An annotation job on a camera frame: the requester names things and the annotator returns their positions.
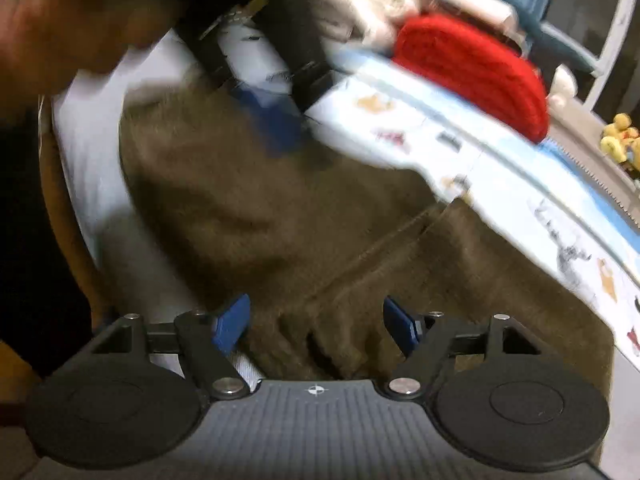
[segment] red pillow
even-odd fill
[[[468,99],[532,142],[549,129],[534,66],[475,27],[443,14],[408,20],[393,61]]]

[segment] white window frame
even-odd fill
[[[631,24],[631,19],[634,15],[636,1],[637,0],[618,0],[616,12],[613,15],[609,34],[605,40],[600,57],[594,56],[592,52],[550,23],[542,23],[542,29],[545,32],[580,52],[586,59],[590,60],[591,64],[595,67],[591,73],[595,81],[587,99],[584,101],[584,107],[589,111],[592,111],[598,102],[613,67],[618,60],[626,34],[629,30],[629,25]]]

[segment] brown fabric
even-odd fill
[[[401,358],[382,300],[474,321],[516,317],[608,392],[612,335],[558,282],[418,174],[315,142],[269,158],[220,92],[127,106],[120,155],[140,213],[210,309],[252,298],[245,348],[272,378],[378,378]],[[318,161],[327,162],[322,168]]]

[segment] red fluffy object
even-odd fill
[[[393,61],[459,94],[532,142],[546,136],[546,92],[534,66],[465,22],[442,14],[408,20]]]

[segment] silver screw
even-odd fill
[[[212,386],[221,394],[233,395],[242,390],[244,383],[235,377],[222,377],[221,379],[214,381]]]
[[[389,389],[396,394],[413,395],[420,389],[420,383],[409,377],[398,377],[389,383]]]

